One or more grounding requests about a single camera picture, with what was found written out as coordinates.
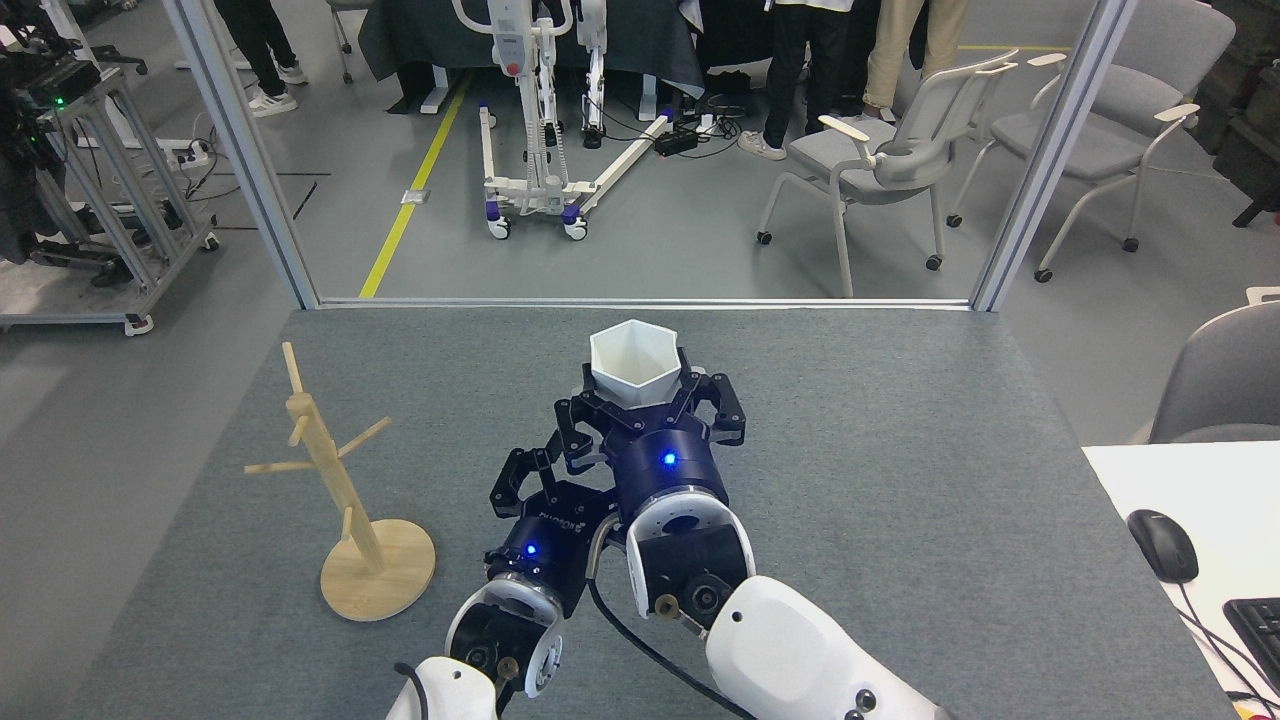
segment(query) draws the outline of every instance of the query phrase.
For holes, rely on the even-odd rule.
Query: black power adapter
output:
[[[698,147],[698,133],[687,128],[672,128],[671,132],[653,141],[653,149],[663,158]]]

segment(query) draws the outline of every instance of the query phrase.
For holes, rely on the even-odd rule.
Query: keyboard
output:
[[[1280,597],[1229,600],[1222,612],[1271,687],[1280,687]]]

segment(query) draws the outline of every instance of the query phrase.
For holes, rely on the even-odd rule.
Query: black mouse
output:
[[[1126,520],[1142,555],[1166,583],[1185,583],[1199,575],[1196,546],[1172,518],[1155,510],[1134,510]]]

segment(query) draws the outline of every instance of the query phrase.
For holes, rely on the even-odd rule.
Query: white desk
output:
[[[1187,593],[1206,626],[1248,653],[1222,614],[1222,603],[1280,597],[1280,442],[1085,447],[1084,454],[1120,516],[1149,507],[1187,530],[1199,559],[1199,575],[1187,583]],[[1185,611],[1178,585],[1164,588]],[[1245,691],[1199,633],[1194,634],[1219,683],[1225,689]],[[1234,653],[1226,653],[1266,694],[1266,682]],[[1274,693],[1270,697],[1277,700]]]

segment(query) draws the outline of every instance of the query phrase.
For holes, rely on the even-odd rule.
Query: white sneaker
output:
[[[262,92],[262,88],[257,88],[253,99],[248,101],[248,109],[253,113],[255,118],[268,118],[270,115],[279,115],[280,113],[288,113],[289,110],[296,110],[298,108],[298,101],[293,99],[288,92],[282,92],[280,95],[268,95]]]
[[[737,146],[753,155],[759,155],[765,160],[786,160],[787,151],[782,147],[773,147],[764,142],[764,133],[745,131],[737,136]]]
[[[276,65],[276,69],[279,69],[280,79],[289,85],[307,83],[307,73],[302,72],[302,65],[293,65],[292,68]]]

